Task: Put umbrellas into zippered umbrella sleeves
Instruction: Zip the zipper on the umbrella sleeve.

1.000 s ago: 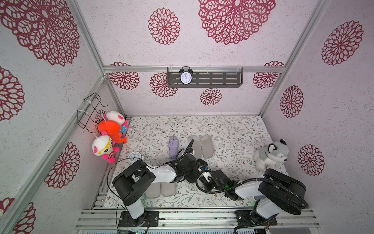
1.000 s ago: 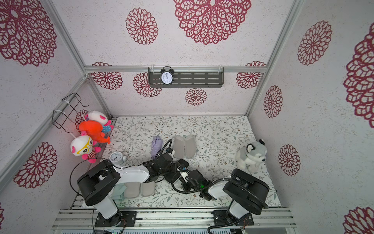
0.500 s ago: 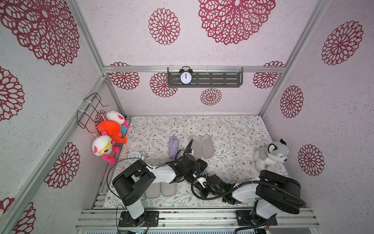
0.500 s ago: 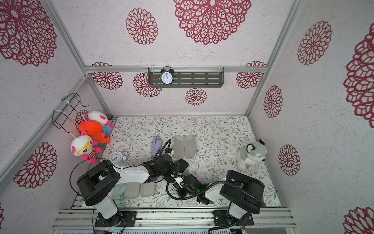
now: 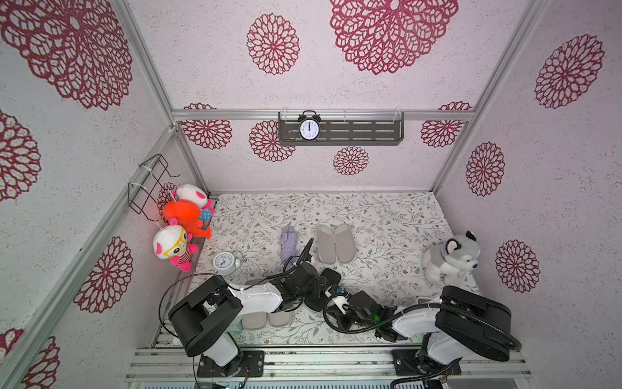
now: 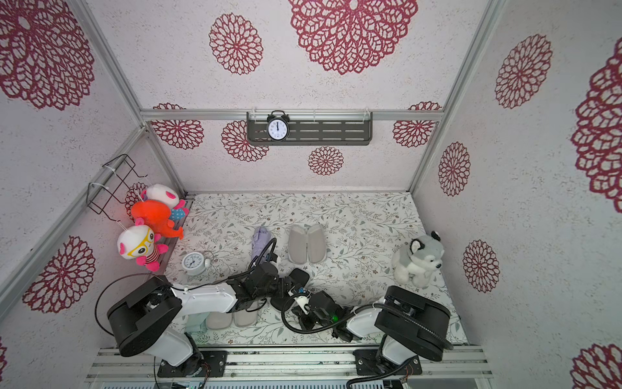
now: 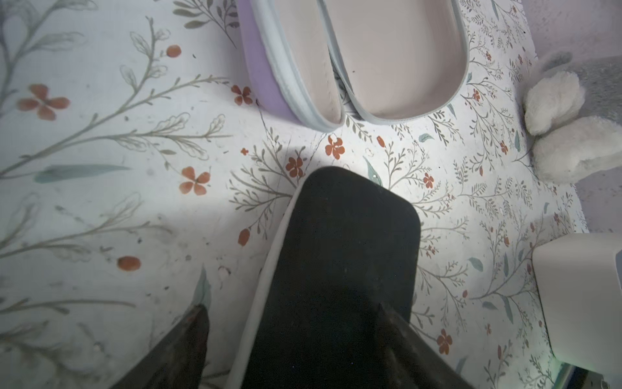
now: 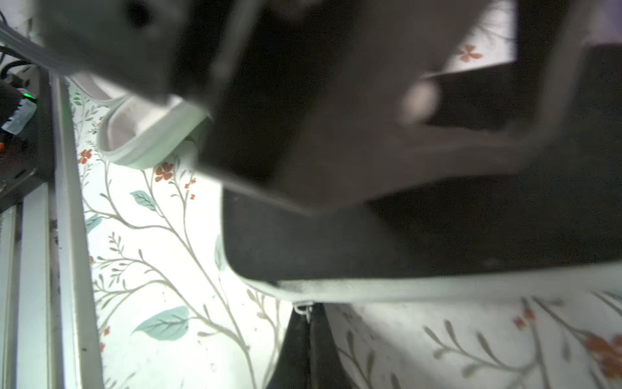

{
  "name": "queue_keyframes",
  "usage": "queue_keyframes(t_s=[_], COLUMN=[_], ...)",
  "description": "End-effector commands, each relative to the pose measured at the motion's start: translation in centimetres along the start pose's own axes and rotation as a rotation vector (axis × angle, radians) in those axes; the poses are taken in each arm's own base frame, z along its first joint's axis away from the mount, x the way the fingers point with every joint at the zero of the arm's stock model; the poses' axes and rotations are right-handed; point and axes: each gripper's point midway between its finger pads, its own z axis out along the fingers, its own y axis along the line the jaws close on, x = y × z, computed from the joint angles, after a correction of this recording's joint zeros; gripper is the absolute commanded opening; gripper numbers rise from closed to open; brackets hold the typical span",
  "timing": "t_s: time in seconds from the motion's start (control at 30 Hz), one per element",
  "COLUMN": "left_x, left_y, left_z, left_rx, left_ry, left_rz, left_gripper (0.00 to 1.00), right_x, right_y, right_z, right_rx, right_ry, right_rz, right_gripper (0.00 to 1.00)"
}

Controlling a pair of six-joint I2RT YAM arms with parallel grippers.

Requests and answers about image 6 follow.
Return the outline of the green umbrella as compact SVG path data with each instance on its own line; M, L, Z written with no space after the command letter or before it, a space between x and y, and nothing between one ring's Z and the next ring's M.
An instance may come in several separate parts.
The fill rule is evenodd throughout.
M186 320L186 332L205 332L207 325L205 324L209 313L189 314Z

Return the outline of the black umbrella case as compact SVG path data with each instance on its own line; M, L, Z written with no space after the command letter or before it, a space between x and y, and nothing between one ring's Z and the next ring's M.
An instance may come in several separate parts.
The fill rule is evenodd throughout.
M271 296L271 306L277 311L289 310L295 301L289 301L288 298L304 289L309 280L309 273L299 268L293 269L288 276L278 280L275 293Z

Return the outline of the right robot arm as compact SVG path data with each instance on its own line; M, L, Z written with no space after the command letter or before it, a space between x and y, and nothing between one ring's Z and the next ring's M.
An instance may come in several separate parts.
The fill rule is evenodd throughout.
M299 289L285 300L280 312L283 325L301 335L331 330L344 342L381 332L373 373L350 379L346 388L387 379L406 372L417 358L441 361L454 345L447 340L450 312L445 306L398 286L390 286L380 301L358 307L337 304L326 292Z

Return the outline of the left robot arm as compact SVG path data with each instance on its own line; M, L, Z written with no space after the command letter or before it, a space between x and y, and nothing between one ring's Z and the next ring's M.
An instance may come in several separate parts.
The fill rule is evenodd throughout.
M139 285L106 313L120 355L151 355L193 374L202 364L202 353L191 336L171 329L170 324L185 315L245 311L255 301L283 292L274 265L276 243L272 238L246 271L219 283L176 286L166 277L153 276Z

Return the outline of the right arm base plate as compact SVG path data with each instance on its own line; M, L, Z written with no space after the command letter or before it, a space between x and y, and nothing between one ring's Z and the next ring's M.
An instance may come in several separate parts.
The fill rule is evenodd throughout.
M395 370L399 364L393 363L379 355L377 348L358 348L353 351L356 373L359 376L376 376ZM396 371L395 375L412 376L423 373L419 357L414 357L408 365Z

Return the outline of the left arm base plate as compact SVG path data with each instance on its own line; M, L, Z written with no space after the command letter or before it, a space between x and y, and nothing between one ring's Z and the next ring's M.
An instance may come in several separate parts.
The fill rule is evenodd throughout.
M219 378L224 375L227 357L226 351L199 351L179 366L172 366L163 361L156 376L158 379Z

